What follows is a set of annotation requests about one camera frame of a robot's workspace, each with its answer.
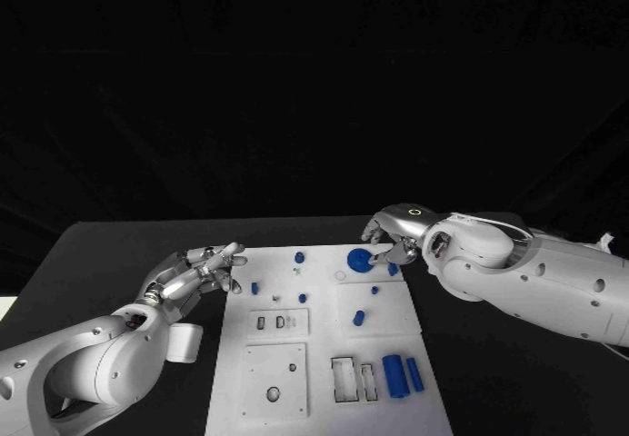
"blue plastic part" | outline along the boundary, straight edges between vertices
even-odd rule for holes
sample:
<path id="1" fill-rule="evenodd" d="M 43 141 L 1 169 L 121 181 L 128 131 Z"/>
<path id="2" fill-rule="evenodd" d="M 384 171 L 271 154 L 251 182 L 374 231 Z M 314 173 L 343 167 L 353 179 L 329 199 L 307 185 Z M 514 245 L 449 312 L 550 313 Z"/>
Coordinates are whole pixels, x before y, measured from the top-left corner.
<path id="1" fill-rule="evenodd" d="M 417 363 L 413 357 L 407 359 L 407 367 L 408 367 L 410 379 L 413 380 L 413 386 L 415 387 L 415 391 L 423 392 L 420 370 L 417 369 Z"/>
<path id="2" fill-rule="evenodd" d="M 348 254 L 348 266 L 358 273 L 368 273 L 374 265 L 369 265 L 371 252 L 365 248 L 355 248 Z"/>
<path id="3" fill-rule="evenodd" d="M 363 325 L 363 320 L 365 320 L 365 312 L 358 311 L 355 316 L 353 316 L 353 325 L 356 327 L 361 327 Z"/>
<path id="4" fill-rule="evenodd" d="M 398 354 L 382 357 L 384 374 L 391 398 L 404 398 L 410 395 L 407 375 L 404 374 L 402 358 Z"/>
<path id="5" fill-rule="evenodd" d="M 397 267 L 397 265 L 394 263 L 389 263 L 389 275 L 391 276 L 397 275 L 398 271 L 400 271 L 400 268 Z"/>

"round hole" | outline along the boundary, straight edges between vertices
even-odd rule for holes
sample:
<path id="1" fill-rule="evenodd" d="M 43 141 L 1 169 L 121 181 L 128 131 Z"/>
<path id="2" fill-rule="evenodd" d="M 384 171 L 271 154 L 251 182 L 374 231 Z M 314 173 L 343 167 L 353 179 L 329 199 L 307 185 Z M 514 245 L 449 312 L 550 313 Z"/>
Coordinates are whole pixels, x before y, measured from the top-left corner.
<path id="1" fill-rule="evenodd" d="M 604 289 L 606 289 L 606 281 L 603 279 L 599 279 L 593 283 L 593 291 L 594 292 L 602 292 Z"/>
<path id="2" fill-rule="evenodd" d="M 544 273 L 547 272 L 547 264 L 541 263 L 535 268 L 535 275 L 541 277 Z"/>
<path id="3" fill-rule="evenodd" d="M 268 391 L 265 392 L 265 398 L 275 402 L 278 400 L 278 388 L 268 388 Z"/>

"white robotic arm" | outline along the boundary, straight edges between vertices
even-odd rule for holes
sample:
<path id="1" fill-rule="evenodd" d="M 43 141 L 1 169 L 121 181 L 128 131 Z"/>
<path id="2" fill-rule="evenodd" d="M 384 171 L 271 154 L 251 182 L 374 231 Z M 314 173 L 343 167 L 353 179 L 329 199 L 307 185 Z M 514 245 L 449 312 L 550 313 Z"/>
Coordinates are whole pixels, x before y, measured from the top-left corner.
<path id="1" fill-rule="evenodd" d="M 499 227 L 515 229 L 518 236 L 509 237 Z M 371 263 L 405 264 L 421 253 L 428 273 L 456 297 L 485 300 L 560 334 L 629 346 L 623 258 L 469 215 L 453 213 L 443 219 L 408 203 L 374 215 L 363 240 L 376 243 L 384 232 L 397 244 Z"/>
<path id="2" fill-rule="evenodd" d="M 177 321 L 200 294 L 242 290 L 225 267 L 244 245 L 170 255 L 150 272 L 133 304 L 0 352 L 0 436 L 79 436 L 146 396 L 164 360 L 193 362 L 202 328 Z M 45 384 L 63 406 L 50 413 Z"/>

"black background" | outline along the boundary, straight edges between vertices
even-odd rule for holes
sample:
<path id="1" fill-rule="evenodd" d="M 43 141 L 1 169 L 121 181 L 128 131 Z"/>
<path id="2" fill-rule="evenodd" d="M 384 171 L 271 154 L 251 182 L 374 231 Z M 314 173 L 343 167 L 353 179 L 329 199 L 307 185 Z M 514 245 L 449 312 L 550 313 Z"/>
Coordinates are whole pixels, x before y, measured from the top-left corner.
<path id="1" fill-rule="evenodd" d="M 625 2 L 6 1 L 1 293 L 79 221 L 518 213 L 625 253 Z"/>

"black table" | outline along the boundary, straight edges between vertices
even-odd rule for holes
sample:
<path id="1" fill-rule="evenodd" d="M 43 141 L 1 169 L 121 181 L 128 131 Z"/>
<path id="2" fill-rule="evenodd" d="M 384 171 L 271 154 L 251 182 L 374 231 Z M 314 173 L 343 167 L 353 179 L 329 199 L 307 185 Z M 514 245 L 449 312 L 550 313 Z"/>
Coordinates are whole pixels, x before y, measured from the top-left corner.
<path id="1" fill-rule="evenodd" d="M 0 321 L 0 350 L 133 302 L 172 252 L 231 241 L 248 247 L 359 243 L 368 219 L 75 224 Z M 456 299 L 421 261 L 402 272 L 454 434 L 625 434 L 629 362 L 486 302 Z M 225 298 L 206 294 L 183 320 L 205 329 L 196 363 L 166 362 L 147 397 L 91 435 L 205 434 Z"/>

